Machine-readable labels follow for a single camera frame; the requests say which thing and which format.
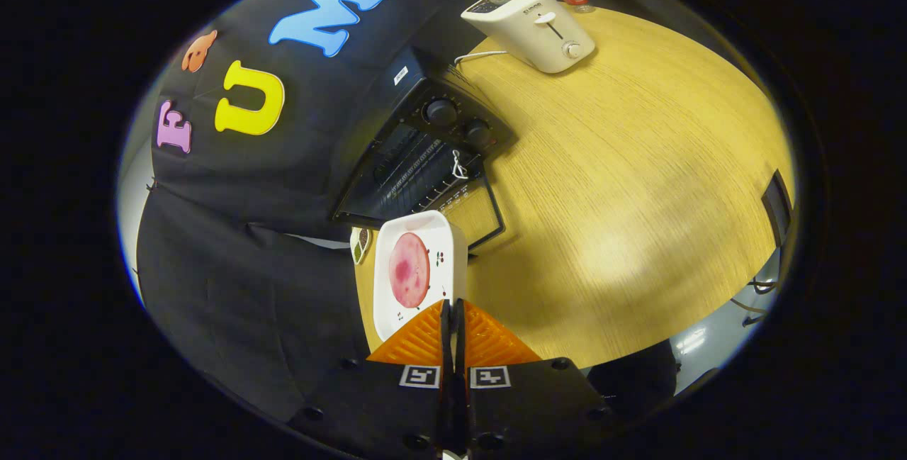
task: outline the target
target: black fabric backdrop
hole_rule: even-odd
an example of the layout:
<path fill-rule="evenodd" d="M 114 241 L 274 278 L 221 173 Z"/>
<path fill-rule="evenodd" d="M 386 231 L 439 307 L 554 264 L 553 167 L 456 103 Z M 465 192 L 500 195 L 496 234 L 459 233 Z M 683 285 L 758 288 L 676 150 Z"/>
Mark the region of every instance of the black fabric backdrop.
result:
<path fill-rule="evenodd" d="M 325 57 L 294 40 L 268 43 L 277 21 L 314 2 L 244 0 L 182 44 L 162 75 L 145 120 L 156 125 L 171 99 L 192 124 L 192 146 L 184 154 L 152 141 L 157 185 L 139 230 L 142 297 L 195 369 L 270 417 L 288 420 L 325 370 L 369 353 L 349 253 L 282 233 L 349 239 L 349 227 L 327 221 L 352 170 L 332 164 L 334 140 L 356 127 L 354 106 L 398 50 L 414 44 L 453 62 L 483 40 L 459 17 L 474 1 L 383 0 L 357 12 L 342 50 Z M 213 28 L 201 69 L 182 70 L 188 44 Z M 214 128 L 222 97 L 248 109 L 263 102 L 255 89 L 224 91 L 234 60 L 285 86 L 281 117 L 261 136 Z"/>

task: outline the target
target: ham slice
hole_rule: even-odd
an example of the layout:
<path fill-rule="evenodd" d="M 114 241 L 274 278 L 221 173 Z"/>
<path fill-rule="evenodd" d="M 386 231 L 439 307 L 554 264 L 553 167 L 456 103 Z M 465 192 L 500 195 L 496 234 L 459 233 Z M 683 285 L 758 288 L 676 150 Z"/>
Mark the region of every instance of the ham slice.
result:
<path fill-rule="evenodd" d="M 414 233 L 402 234 L 391 251 L 389 273 L 394 298 L 404 308 L 422 304 L 428 293 L 428 250 Z"/>

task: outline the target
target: yellow letter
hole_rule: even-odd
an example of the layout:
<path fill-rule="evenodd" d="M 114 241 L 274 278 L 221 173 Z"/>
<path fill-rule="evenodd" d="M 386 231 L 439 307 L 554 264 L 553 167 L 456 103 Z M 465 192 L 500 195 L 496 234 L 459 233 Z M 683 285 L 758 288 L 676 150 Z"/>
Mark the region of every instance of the yellow letter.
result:
<path fill-rule="evenodd" d="M 234 84 L 258 88 L 265 93 L 265 105 L 258 111 L 231 106 L 226 98 L 220 99 L 214 111 L 214 128 L 223 133 L 225 128 L 238 133 L 260 136 L 278 123 L 284 102 L 283 82 L 278 76 L 261 70 L 245 69 L 239 60 L 230 64 L 224 76 L 224 89 Z"/>

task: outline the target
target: toaster lever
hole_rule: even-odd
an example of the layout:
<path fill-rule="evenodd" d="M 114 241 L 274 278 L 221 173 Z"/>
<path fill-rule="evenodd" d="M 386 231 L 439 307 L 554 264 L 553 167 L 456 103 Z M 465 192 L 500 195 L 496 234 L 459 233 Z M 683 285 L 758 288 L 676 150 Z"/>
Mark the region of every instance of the toaster lever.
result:
<path fill-rule="evenodd" d="M 557 14 L 554 14 L 553 11 L 549 11 L 547 14 L 539 15 L 535 20 L 535 24 L 547 24 L 548 22 L 554 21 L 554 18 L 557 17 Z"/>

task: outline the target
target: orange gripper pad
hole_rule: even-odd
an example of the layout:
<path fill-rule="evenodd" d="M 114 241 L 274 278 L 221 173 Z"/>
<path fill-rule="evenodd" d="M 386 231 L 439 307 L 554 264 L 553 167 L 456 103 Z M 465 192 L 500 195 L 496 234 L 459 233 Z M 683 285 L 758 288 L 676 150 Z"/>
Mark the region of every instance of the orange gripper pad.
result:
<path fill-rule="evenodd" d="M 466 312 L 467 369 L 541 361 L 530 347 L 478 306 L 463 301 L 463 310 Z"/>
<path fill-rule="evenodd" d="M 388 341 L 377 347 L 369 361 L 390 364 L 418 364 L 418 366 L 441 366 L 441 308 L 444 299 L 435 302 L 412 317 Z"/>

